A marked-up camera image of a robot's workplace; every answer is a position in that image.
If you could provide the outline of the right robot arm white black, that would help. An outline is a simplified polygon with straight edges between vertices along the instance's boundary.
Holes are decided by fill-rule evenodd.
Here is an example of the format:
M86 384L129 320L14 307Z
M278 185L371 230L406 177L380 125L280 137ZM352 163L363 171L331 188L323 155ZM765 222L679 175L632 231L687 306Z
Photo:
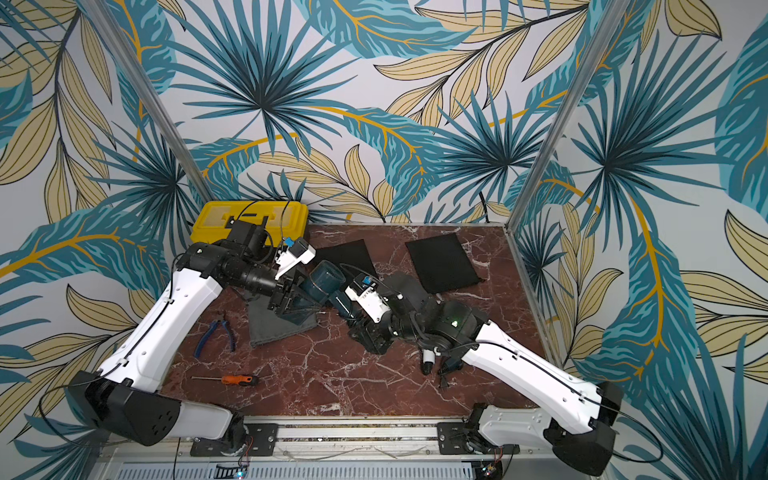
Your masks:
M440 300L402 272L385 280L360 274L331 303L350 337L370 353L383 355L401 340L416 346L425 364L443 359L475 367L537 405L530 420L493 405L475 408L464 425L473 446L549 447L564 464L592 477L611 462L613 425L623 400L616 384L566 373L515 341L486 313Z

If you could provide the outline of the grey fabric pouch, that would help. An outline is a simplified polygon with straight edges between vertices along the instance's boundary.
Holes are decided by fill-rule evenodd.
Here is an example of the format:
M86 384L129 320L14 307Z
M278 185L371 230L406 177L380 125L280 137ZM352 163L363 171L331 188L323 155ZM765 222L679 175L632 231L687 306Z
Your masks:
M252 348L299 335L318 326L315 313L304 315L299 323L279 317L268 309L268 299L264 296L253 296L246 301L246 305Z

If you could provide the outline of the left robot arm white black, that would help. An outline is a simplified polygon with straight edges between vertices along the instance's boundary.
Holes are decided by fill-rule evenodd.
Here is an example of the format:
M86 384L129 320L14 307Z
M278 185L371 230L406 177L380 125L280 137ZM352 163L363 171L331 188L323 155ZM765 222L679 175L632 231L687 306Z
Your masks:
M93 373L80 371L67 388L87 424L144 446L166 438L217 443L228 454L247 444L242 417L224 407L160 394L174 356L201 314L228 287L282 298L289 274L314 259L299 238L286 240L270 267L263 258L265 227L235 221L229 235L198 242L181 254L168 286L138 327Z

